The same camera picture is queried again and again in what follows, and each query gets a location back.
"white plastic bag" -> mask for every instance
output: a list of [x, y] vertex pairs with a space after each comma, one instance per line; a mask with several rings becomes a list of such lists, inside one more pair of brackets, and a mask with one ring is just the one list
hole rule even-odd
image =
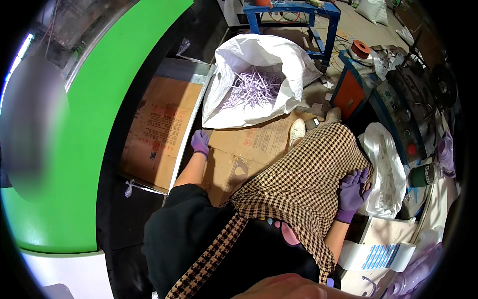
[[393, 219], [407, 191], [407, 177], [393, 137], [381, 123], [373, 122], [358, 139], [375, 168], [372, 191], [358, 213]]
[[355, 11], [363, 15], [374, 25], [377, 25], [376, 18], [380, 9], [382, 8], [382, 5], [383, 0], [360, 0], [360, 3]]
[[[241, 34], [216, 49], [217, 73], [208, 87], [203, 106], [202, 125], [225, 129], [252, 126], [290, 113], [301, 101], [305, 85], [322, 73], [299, 45], [273, 35]], [[261, 71], [281, 72], [285, 76], [276, 101], [263, 107], [240, 104], [221, 109], [220, 104], [236, 79], [251, 65]]]

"white sneaker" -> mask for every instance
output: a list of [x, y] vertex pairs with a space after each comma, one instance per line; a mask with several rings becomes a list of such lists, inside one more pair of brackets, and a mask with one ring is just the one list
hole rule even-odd
[[291, 130], [289, 131], [289, 148], [287, 151], [291, 151], [294, 145], [294, 142], [305, 136], [305, 123], [304, 120], [299, 118], [291, 126]]

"houndstooth skirt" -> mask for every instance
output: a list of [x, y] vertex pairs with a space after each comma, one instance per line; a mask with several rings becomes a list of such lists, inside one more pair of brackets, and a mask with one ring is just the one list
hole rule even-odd
[[282, 159], [250, 180], [229, 202], [236, 214], [200, 258], [171, 288], [166, 298], [190, 298], [220, 264], [248, 219], [285, 221], [320, 268], [319, 283], [334, 271], [334, 256], [324, 242], [338, 209], [339, 180], [354, 169], [373, 167], [355, 136], [338, 122], [309, 131]]

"gloved hand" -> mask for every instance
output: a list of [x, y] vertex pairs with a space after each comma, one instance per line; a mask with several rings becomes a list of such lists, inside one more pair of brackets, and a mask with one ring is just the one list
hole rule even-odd
[[193, 137], [191, 138], [191, 146], [194, 149], [195, 153], [202, 153], [206, 156], [209, 154], [209, 148], [207, 144], [209, 143], [209, 136], [204, 130], [196, 130]]
[[351, 175], [347, 175], [340, 180], [339, 204], [335, 220], [344, 223], [350, 223], [352, 221], [355, 212], [365, 202], [372, 191], [372, 184], [370, 183], [370, 187], [364, 191], [362, 195], [360, 194], [368, 174], [369, 168], [365, 167], [363, 172], [361, 170], [354, 170]]

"white panel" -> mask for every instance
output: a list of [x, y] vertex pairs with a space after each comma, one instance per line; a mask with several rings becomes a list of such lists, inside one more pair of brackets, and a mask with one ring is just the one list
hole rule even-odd
[[64, 284], [75, 299], [113, 299], [103, 251], [84, 254], [20, 252], [40, 286]]

